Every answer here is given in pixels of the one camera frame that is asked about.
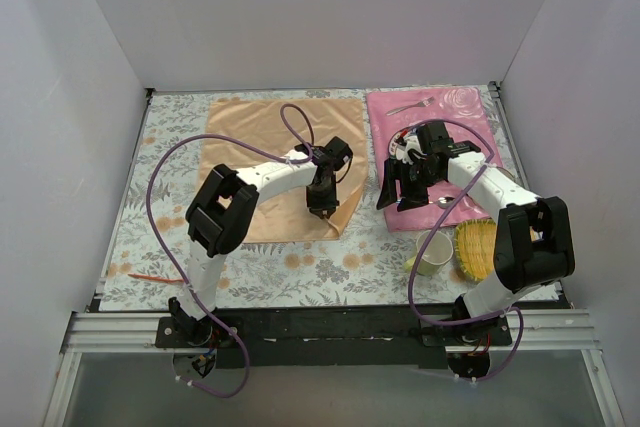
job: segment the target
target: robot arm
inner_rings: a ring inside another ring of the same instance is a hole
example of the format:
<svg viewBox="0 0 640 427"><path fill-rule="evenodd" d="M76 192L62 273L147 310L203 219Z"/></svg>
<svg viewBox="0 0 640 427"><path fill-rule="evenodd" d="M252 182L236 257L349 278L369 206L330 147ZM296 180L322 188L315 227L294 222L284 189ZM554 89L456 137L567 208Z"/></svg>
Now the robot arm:
<svg viewBox="0 0 640 427"><path fill-rule="evenodd" d="M304 146L298 146L285 157L303 160L308 153ZM185 285L177 302L172 300L169 305L172 314L183 320L187 331L205 316L189 289L198 294L207 309L215 309L216 289L226 256L244 240L256 207L279 194L306 186L309 212L320 218L330 217L339 205L335 173L352 157L349 146L334 137L325 147L312 147L308 162L265 162L237 171L221 164L212 169L186 213L192 241L187 264L191 285ZM226 206L222 199L229 200Z"/></svg>
<svg viewBox="0 0 640 427"><path fill-rule="evenodd" d="M472 142L455 143L443 122L405 129L392 140L377 208L398 211L429 203L428 187L446 180L465 188L486 158ZM523 189L488 166L468 194L496 222L494 271L456 301L457 318L505 310L524 295L573 273L575 261L565 203ZM537 240L531 239L531 229Z"/></svg>

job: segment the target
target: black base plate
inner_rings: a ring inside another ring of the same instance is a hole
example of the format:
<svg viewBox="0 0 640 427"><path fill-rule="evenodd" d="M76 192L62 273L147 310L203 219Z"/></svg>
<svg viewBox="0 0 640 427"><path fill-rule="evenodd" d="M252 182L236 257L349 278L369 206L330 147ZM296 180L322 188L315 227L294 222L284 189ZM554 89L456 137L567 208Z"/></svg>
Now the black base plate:
<svg viewBox="0 0 640 427"><path fill-rule="evenodd" d="M440 307L439 313L448 310ZM237 329L255 366L417 365L446 369L446 345L468 345L437 335L421 335L420 321L408 306L221 309L216 315ZM492 345L510 345L502 324L491 330ZM171 317L163 317L158 348L194 348ZM239 348L219 348L217 368L242 368Z"/></svg>

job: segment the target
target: mug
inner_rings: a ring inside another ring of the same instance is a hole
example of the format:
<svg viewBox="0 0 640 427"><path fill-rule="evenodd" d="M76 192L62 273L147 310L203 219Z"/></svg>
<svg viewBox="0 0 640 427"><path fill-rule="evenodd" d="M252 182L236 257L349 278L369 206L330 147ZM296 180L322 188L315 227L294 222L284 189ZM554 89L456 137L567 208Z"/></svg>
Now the mug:
<svg viewBox="0 0 640 427"><path fill-rule="evenodd" d="M416 255L418 255L418 251L420 247L422 247L427 235L429 235L429 232L429 230L424 231L416 240L416 249L413 257L404 263L404 269L407 272L410 272L413 268ZM422 259L420 259L420 264L418 264L418 273L422 275L433 275L440 267L449 262L451 257L453 257L453 244L451 240L442 232L436 232L436 235L433 236L433 239L431 239L431 242L427 246L427 250L422 254Z"/></svg>

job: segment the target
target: table surface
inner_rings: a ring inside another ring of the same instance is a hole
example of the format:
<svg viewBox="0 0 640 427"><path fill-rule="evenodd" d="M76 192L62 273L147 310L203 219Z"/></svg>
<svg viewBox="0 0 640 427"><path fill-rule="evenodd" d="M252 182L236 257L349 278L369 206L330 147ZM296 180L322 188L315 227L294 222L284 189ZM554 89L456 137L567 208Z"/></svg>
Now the table surface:
<svg viewBox="0 0 640 427"><path fill-rule="evenodd" d="M507 170L519 178L500 115L486 86L481 94L491 130ZM357 98L372 90L269 90L250 92L155 94L150 102L124 208L104 275L101 311L165 310L180 285L138 280L129 273L178 278L149 227L144 197L160 156L179 140L204 132L209 106L224 99ZM419 232L390 233L375 209L378 186L369 118L364 113L369 175L363 198L339 240L243 244L232 252L218 284L220 308L407 303L408 274L402 264L414 253ZM165 164L154 187L154 216L177 259L186 265L189 240L184 212L193 199L201 146L178 150ZM442 229L453 237L454 228ZM452 259L432 277L418 276L420 303L453 302L473 286L458 274ZM524 300L557 300L554 286Z"/></svg>

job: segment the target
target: woven basket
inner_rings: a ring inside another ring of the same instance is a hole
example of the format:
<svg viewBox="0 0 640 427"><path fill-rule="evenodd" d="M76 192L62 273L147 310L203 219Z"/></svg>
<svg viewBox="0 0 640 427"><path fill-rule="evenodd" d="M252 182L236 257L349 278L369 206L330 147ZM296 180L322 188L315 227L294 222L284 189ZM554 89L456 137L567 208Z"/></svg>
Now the woven basket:
<svg viewBox="0 0 640 427"><path fill-rule="evenodd" d="M469 279L480 282L493 270L496 224L493 220L466 220L456 226L455 252Z"/></svg>

